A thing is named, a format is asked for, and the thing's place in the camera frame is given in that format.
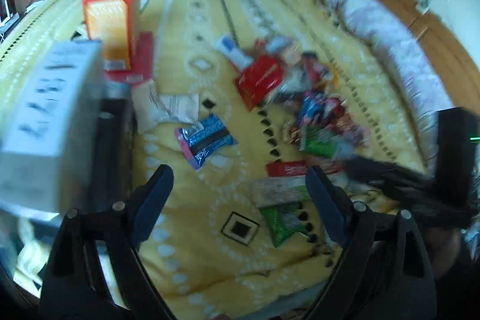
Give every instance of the wooden furniture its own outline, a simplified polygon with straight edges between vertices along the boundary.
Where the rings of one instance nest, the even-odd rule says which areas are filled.
[[[454,105],[480,115],[480,71],[457,38],[433,13],[420,14],[415,0],[379,1],[413,33]]]

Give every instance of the screw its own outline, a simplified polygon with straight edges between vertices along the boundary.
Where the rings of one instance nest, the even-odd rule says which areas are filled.
[[[125,209],[125,203],[123,201],[117,201],[112,205],[112,209],[115,211],[122,211]]]
[[[402,216],[405,220],[409,220],[412,218],[412,214],[406,209],[402,209],[400,211],[400,216]]]
[[[70,209],[68,212],[67,212],[67,217],[69,219],[73,219],[74,217],[77,217],[78,215],[78,210],[77,209]]]
[[[367,210],[367,205],[365,205],[363,202],[357,201],[353,203],[353,209],[356,211],[366,211]]]

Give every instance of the white packet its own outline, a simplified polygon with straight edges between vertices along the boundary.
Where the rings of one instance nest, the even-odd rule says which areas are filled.
[[[198,122],[198,104],[200,100],[198,94],[160,94],[158,99],[169,113],[169,118],[165,122],[184,122],[186,124]]]
[[[155,83],[149,79],[131,89],[138,132],[143,133],[170,119],[170,114],[158,99]]]
[[[305,186],[305,175],[258,179],[252,181],[251,187],[253,203],[258,208],[310,199]]]
[[[225,55],[234,66],[242,72],[254,61],[254,58],[246,55],[243,51],[237,47],[236,43],[227,34],[223,35],[215,45],[215,49]]]

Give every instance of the orange box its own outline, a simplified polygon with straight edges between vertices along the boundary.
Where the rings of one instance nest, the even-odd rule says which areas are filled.
[[[88,37],[103,43],[104,69],[129,70],[140,33],[140,0],[82,0]]]

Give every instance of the green wrapper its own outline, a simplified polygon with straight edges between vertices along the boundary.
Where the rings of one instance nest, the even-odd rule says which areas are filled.
[[[296,215],[299,206],[300,203],[292,202],[260,209],[270,229],[275,248],[282,245],[296,232],[308,236],[308,231]]]
[[[338,142],[333,139],[334,133],[310,125],[305,125],[301,129],[300,151],[328,159],[335,156]]]

